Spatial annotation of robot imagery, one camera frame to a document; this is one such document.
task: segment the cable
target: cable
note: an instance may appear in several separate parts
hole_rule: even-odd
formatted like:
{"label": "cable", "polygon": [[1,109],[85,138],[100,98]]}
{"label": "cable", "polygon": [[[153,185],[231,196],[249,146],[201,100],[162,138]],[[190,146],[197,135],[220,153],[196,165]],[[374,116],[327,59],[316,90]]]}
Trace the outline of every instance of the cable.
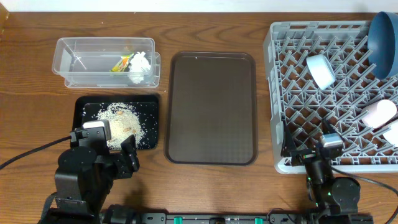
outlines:
{"label": "cable", "polygon": [[66,140],[68,140],[68,139],[70,139],[70,138],[71,138],[71,136],[64,137],[64,138],[58,139],[58,140],[56,140],[56,141],[54,141],[54,142],[50,142],[50,143],[48,143],[48,144],[45,144],[44,146],[40,146],[40,147],[38,147],[38,148],[35,148],[35,149],[32,149],[32,150],[27,151],[27,152],[25,152],[25,153],[22,153],[21,155],[16,156],[16,157],[14,157],[14,158],[8,160],[7,162],[1,164],[0,170],[3,169],[3,168],[5,168],[5,167],[8,166],[9,164],[11,164],[11,163],[17,161],[17,160],[20,159],[20,158],[23,158],[23,157],[28,156],[28,155],[30,155],[30,154],[32,154],[32,153],[35,153],[35,152],[39,152],[40,150],[46,149],[46,148],[48,148],[48,147],[50,147],[50,146],[53,146],[53,145],[58,144],[58,143],[60,143],[60,142],[66,141]]}
{"label": "cable", "polygon": [[[269,218],[271,218],[271,217],[268,217],[271,213],[272,213],[272,211],[274,211],[274,210],[282,210],[282,211],[284,211],[284,209],[283,208],[273,208],[273,209],[271,209],[271,211],[269,211],[269,213],[267,214],[267,221],[269,221]],[[292,217],[290,217],[290,215],[289,214],[284,214],[284,215],[287,215],[287,218],[289,218],[290,219],[290,221],[292,221],[293,223],[295,223],[295,220],[293,220],[293,218]]]}
{"label": "cable", "polygon": [[[349,173],[340,171],[340,170],[338,170],[338,169],[332,167],[332,166],[329,165],[329,164],[328,164],[328,166],[329,166],[332,170],[336,171],[337,173],[340,173],[340,174],[343,174],[343,175],[346,175],[346,176],[348,176],[348,177],[352,177],[352,178],[355,178],[355,179],[358,179],[358,180],[363,180],[363,181],[369,182],[369,183],[371,183],[371,184],[376,184],[377,186],[380,186],[380,187],[385,187],[385,188],[387,188],[387,189],[393,191],[393,192],[398,196],[398,190],[395,189],[395,188],[393,188],[393,187],[391,187],[390,185],[383,184],[382,182],[378,182],[378,181],[375,181],[375,180],[367,179],[367,178],[360,177],[360,176],[357,176],[357,175],[354,175],[354,174],[349,174]],[[394,211],[394,213],[392,214],[392,216],[390,217],[390,219],[388,219],[388,221],[386,222],[386,224],[390,224],[390,223],[396,218],[397,215],[398,215],[398,206],[397,206],[396,210]]]}

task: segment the green connector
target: green connector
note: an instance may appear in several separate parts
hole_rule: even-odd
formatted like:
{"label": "green connector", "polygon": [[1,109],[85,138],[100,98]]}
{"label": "green connector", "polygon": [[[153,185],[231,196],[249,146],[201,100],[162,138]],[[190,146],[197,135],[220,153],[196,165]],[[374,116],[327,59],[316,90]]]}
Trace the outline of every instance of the green connector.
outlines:
{"label": "green connector", "polygon": [[182,217],[174,217],[174,224],[182,224]]}
{"label": "green connector", "polygon": [[262,218],[255,218],[254,224],[262,224]]}

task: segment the blue bowl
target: blue bowl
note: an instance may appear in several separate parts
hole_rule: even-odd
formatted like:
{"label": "blue bowl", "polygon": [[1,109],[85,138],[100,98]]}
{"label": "blue bowl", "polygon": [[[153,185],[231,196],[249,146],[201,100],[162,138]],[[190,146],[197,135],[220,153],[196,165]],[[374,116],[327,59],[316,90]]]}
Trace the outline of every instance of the blue bowl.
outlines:
{"label": "blue bowl", "polygon": [[368,34],[368,49],[373,53],[369,62],[375,63],[373,74],[383,80],[398,74],[398,15],[379,12],[372,20]]}

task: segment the brown tray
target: brown tray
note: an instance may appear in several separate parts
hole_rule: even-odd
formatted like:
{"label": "brown tray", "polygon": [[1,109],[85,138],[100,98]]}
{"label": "brown tray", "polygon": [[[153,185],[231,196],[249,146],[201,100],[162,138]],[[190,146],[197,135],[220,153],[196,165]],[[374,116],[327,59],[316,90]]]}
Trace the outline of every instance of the brown tray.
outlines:
{"label": "brown tray", "polygon": [[244,166],[256,160],[256,64],[250,55],[181,52],[172,59],[169,92],[169,161]]}

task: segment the black tray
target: black tray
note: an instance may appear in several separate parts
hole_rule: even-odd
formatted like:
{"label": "black tray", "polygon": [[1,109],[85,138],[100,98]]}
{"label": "black tray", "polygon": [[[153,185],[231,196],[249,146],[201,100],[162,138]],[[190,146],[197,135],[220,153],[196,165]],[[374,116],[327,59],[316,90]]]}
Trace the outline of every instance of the black tray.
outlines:
{"label": "black tray", "polygon": [[159,135],[159,99],[155,95],[82,96],[76,100],[72,129],[80,128],[84,122],[97,120],[98,111],[110,103],[126,103],[136,108],[139,122],[147,130],[137,149],[156,147]]}
{"label": "black tray", "polygon": [[172,60],[169,92],[169,161],[243,166],[256,160],[256,64],[250,55],[181,52]]}

